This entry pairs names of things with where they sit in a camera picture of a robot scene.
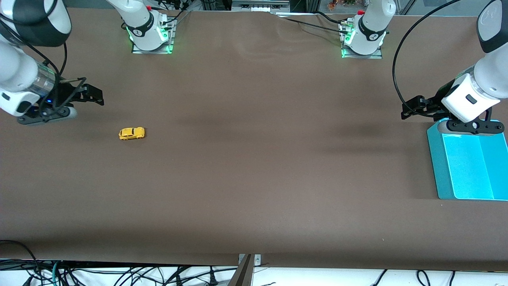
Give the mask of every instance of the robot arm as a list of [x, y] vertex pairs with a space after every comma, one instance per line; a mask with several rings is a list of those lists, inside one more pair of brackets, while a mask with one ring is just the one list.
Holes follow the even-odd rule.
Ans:
[[141, 0], [106, 0], [120, 13], [134, 44], [141, 50], [151, 51], [168, 41], [161, 31], [168, 21], [166, 14], [149, 11]]
[[[167, 16], [149, 11], [141, 0], [107, 0], [121, 14], [131, 40], [141, 50], [159, 48], [168, 37], [161, 33]], [[71, 32], [62, 0], [0, 1], [0, 107], [24, 125], [75, 117], [71, 102], [104, 105], [102, 91], [84, 78], [65, 80], [26, 55], [19, 46], [57, 47]], [[81, 81], [77, 87], [71, 82]]]
[[343, 44], [356, 54], [373, 54], [383, 44], [386, 29], [396, 11], [393, 0], [370, 1], [365, 14], [349, 18], [346, 25], [339, 25], [340, 30], [349, 32], [342, 36]]
[[[477, 20], [477, 33], [486, 55], [439, 89], [432, 98], [416, 96], [402, 105], [402, 119], [433, 115], [449, 118], [452, 132], [501, 133], [502, 123], [488, 129], [492, 106], [508, 98], [508, 0], [492, 0]], [[479, 116], [487, 112], [484, 120]]]
[[508, 1], [489, 3], [478, 17], [477, 31], [487, 54], [457, 77], [455, 90], [441, 101], [465, 123], [508, 98]]

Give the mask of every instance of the blue plastic bin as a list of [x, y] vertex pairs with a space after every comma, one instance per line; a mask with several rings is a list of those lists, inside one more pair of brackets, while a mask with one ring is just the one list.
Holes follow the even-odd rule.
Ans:
[[427, 130], [439, 198], [508, 201], [508, 147], [504, 133], [443, 134], [437, 128], [439, 122]]

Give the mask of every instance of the power cord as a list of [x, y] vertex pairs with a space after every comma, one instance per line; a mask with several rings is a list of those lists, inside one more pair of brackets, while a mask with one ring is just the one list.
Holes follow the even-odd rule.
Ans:
[[314, 24], [311, 24], [311, 23], [302, 22], [302, 21], [298, 21], [298, 20], [293, 20], [293, 19], [289, 19], [289, 18], [284, 18], [284, 19], [286, 19], [288, 21], [291, 21], [291, 22], [296, 22], [296, 23], [304, 24], [304, 25], [307, 25], [307, 26], [312, 26], [312, 27], [316, 27], [316, 28], [320, 28], [320, 29], [324, 29], [324, 30], [334, 31], [334, 32], [341, 33], [341, 34], [347, 34], [346, 31], [339, 31], [339, 30], [335, 30], [335, 29], [331, 29], [331, 28], [327, 28], [327, 27], [323, 27], [323, 26], [319, 26], [319, 25], [314, 25]]
[[215, 273], [213, 271], [213, 267], [210, 266], [210, 283], [208, 285], [210, 286], [217, 286], [219, 282], [217, 282], [217, 279], [215, 279]]
[[[427, 280], [427, 285], [423, 284], [422, 280], [420, 279], [420, 273], [423, 273], [423, 275], [425, 276], [425, 279]], [[418, 279], [418, 282], [422, 285], [422, 286], [430, 286], [430, 280], [429, 280], [429, 276], [427, 275], [427, 272], [423, 271], [423, 270], [418, 270], [416, 272], [416, 278]]]
[[173, 19], [166, 21], [166, 22], [162, 22], [162, 25], [169, 24], [169, 23], [173, 22], [183, 13], [183, 11], [185, 11], [185, 10], [184, 9], [180, 10], [180, 12], [178, 12], [178, 14]]
[[176, 286], [183, 286], [182, 278], [180, 278], [180, 274], [176, 276]]
[[448, 283], [448, 286], [452, 286], [453, 278], [455, 278], [455, 270], [452, 271], [452, 277], [450, 277], [450, 282]]
[[334, 20], [334, 19], [332, 19], [332, 18], [328, 17], [328, 15], [327, 15], [327, 14], [325, 14], [325, 13], [323, 13], [323, 12], [321, 12], [321, 11], [314, 12], [314, 14], [319, 14], [319, 15], [321, 15], [321, 16], [323, 16], [323, 17], [325, 17], [328, 21], [330, 21], [330, 22], [332, 22], [332, 23], [335, 23], [335, 24], [340, 24], [342, 21], [347, 20], [347, 18], [346, 18], [346, 19], [343, 19], [343, 20], [339, 20], [339, 21]]
[[378, 286], [379, 283], [381, 282], [381, 279], [383, 278], [383, 276], [385, 275], [385, 273], [388, 271], [388, 269], [385, 269], [381, 272], [381, 274], [379, 275], [379, 277], [377, 278], [376, 282], [374, 284], [372, 284], [372, 286]]
[[23, 286], [30, 286], [30, 283], [31, 283], [31, 281], [32, 281], [32, 279], [33, 279], [33, 278], [34, 278], [33, 276], [30, 276], [30, 277], [29, 277], [29, 278], [25, 281], [25, 283], [23, 283]]
[[409, 36], [409, 34], [415, 29], [416, 26], [418, 26], [418, 24], [420, 24], [423, 20], [427, 19], [429, 16], [431, 16], [432, 14], [434, 14], [435, 12], [445, 8], [445, 7], [448, 7], [450, 6], [451, 4], [453, 3], [456, 3], [458, 1], [462, 1], [462, 0], [451, 0], [450, 2], [446, 3], [446, 4], [443, 4], [439, 7], [437, 7], [436, 9], [430, 11], [429, 13], [427, 13], [425, 16], [423, 16], [422, 18], [420, 18], [416, 23], [414, 23], [411, 28], [409, 28], [409, 30], [407, 30], [406, 34], [404, 35], [404, 37], [402, 37], [402, 40], [400, 40], [400, 43], [399, 43], [399, 46], [397, 47], [397, 50], [395, 51], [395, 55], [393, 56], [393, 64], [392, 64], [392, 78], [393, 78], [393, 85], [395, 86], [395, 91], [397, 92], [397, 95], [399, 96], [399, 99], [400, 101], [402, 102], [402, 104], [404, 104], [405, 107], [407, 107], [411, 112], [414, 112], [415, 114], [417, 115], [421, 115], [421, 116], [425, 116], [425, 117], [430, 117], [432, 118], [433, 116], [432, 115], [428, 115], [428, 114], [424, 114], [424, 113], [420, 113], [420, 112], [417, 112], [416, 110], [412, 109], [407, 103], [406, 101], [404, 100], [404, 97], [402, 96], [402, 94], [400, 93], [400, 90], [399, 90], [399, 86], [397, 84], [397, 79], [395, 77], [395, 65], [397, 63], [397, 58], [399, 56], [399, 52], [400, 52], [400, 48], [402, 47], [402, 44], [404, 43], [404, 41], [406, 40], [407, 36]]
[[[60, 76], [63, 71], [60, 71], [56, 65], [43, 53], [41, 53], [39, 50], [37, 50], [34, 46], [32, 46], [30, 43], [28, 43], [24, 38], [22, 38], [19, 34], [17, 34], [11, 27], [9, 27], [5, 22], [0, 20], [0, 24], [18, 41], [29, 47], [31, 50], [33, 50], [36, 54], [38, 54], [40, 57], [44, 59], [44, 62], [46, 64], [49, 64], [53, 70], [55, 71], [55, 84], [53, 86], [53, 90], [55, 91], [55, 98], [58, 98], [58, 84], [60, 82]], [[67, 64], [67, 44], [64, 43], [64, 58], [63, 58], [63, 64], [62, 64], [62, 70], [65, 69], [65, 66]], [[39, 116], [42, 114], [43, 106], [46, 104], [46, 100], [48, 99], [50, 93], [46, 94], [43, 99], [40, 102], [39, 105]]]
[[18, 246], [23, 247], [28, 252], [28, 254], [30, 254], [30, 257], [32, 258], [32, 260], [34, 262], [35, 267], [36, 267], [37, 271], [39, 272], [39, 275], [42, 277], [41, 267], [40, 267], [39, 263], [37, 262], [37, 259], [35, 258], [34, 253], [30, 250], [30, 248], [28, 248], [28, 246], [24, 245], [23, 243], [21, 243], [19, 241], [10, 240], [10, 239], [2, 239], [2, 240], [0, 240], [0, 245], [1, 244], [14, 244], [14, 245], [18, 245]]

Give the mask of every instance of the table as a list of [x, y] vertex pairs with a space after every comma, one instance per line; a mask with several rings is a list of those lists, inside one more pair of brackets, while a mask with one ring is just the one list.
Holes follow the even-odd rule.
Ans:
[[[400, 119], [392, 56], [416, 17], [393, 19], [383, 60], [357, 60], [332, 32], [262, 12], [192, 12], [173, 54], [130, 54], [114, 10], [69, 10], [64, 76], [86, 76], [105, 106], [39, 127], [0, 112], [2, 237], [62, 260], [508, 266], [506, 204], [438, 200], [432, 122]], [[433, 96], [482, 56], [475, 18], [427, 20], [401, 51], [401, 91]], [[137, 126], [145, 139], [118, 139]]]

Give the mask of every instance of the toy car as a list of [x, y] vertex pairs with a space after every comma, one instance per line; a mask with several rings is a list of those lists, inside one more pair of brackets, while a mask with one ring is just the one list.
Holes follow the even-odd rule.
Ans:
[[120, 137], [121, 140], [140, 139], [145, 137], [145, 128], [123, 128], [120, 130], [118, 137]]

